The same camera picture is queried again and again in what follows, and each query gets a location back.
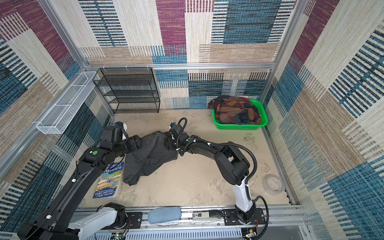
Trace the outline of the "grey pinstriped long sleeve shirt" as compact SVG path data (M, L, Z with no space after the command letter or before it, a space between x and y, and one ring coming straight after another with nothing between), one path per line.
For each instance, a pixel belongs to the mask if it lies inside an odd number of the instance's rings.
M141 138L141 148L126 155L123 181L130 186L136 185L141 176L149 176L163 164L178 158L175 149L166 145L168 135L153 132Z

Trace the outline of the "blue grey cloth pad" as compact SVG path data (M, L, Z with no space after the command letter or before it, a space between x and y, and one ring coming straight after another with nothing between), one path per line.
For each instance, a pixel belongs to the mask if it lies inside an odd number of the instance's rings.
M161 224L166 222L178 221L182 217L182 211L179 207L165 207L151 210L148 213L148 222L150 224Z

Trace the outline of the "plaid red shirt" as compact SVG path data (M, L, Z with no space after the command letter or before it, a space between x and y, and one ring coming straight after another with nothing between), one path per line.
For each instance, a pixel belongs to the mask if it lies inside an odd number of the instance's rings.
M208 108L215 111L220 124L260 125L262 122L257 107L244 97L218 96L208 103Z

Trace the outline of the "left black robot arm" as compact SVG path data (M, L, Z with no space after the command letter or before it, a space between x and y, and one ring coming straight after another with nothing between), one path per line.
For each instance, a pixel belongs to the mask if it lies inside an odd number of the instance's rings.
M116 158L141 148L141 139L129 137L123 123L103 130L101 140L86 149L70 180L52 203L31 224L23 224L21 240L83 240L105 227L125 227L128 217L122 205L110 203L98 212L71 224L73 214L94 181Z

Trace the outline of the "green plastic basket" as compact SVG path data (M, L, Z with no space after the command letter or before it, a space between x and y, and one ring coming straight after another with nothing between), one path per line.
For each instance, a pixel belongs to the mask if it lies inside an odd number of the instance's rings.
M259 110L259 114L260 114L260 116L262 118L262 122L261 122L260 125L220 124L220 123L217 122L217 120L215 118L215 111L212 110L212 118L213 118L214 124L216 125L216 128L219 129L219 130L255 131L255 130L258 130L260 128L266 127L268 125L268 123L269 123L269 119L267 117L267 114L266 114L266 111L265 111L265 108L264 108L263 104L260 101L254 100L254 99L250 99L250 101Z

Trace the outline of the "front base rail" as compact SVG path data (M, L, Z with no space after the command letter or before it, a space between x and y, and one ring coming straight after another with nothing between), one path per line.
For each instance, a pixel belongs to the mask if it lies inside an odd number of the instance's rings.
M104 226L112 211L78 208L69 227L81 240L314 240L314 229L301 206L258 205L248 225L237 219L233 206L184 206L178 220L151 224L153 207L126 208L123 227Z

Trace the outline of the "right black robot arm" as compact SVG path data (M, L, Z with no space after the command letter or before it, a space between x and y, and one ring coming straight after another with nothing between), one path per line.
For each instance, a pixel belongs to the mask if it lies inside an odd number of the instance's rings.
M185 126L171 123L166 144L181 156L185 153L202 155L215 161L222 177L233 186L235 209L239 221L248 224L253 220L256 205L251 198L248 182L256 173L257 160L247 148L235 144L212 143L198 136L189 136Z

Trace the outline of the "clear tape roll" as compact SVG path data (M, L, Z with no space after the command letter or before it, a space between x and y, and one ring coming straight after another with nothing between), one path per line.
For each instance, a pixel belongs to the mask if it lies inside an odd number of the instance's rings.
M284 185L278 176L268 174L263 179L263 188L269 195L276 196L283 192Z

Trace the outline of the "blue treehouse book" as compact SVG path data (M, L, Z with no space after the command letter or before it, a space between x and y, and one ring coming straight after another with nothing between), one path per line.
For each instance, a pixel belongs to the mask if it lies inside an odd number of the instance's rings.
M116 198L121 187L123 170L123 162L108 165L100 176L93 199Z

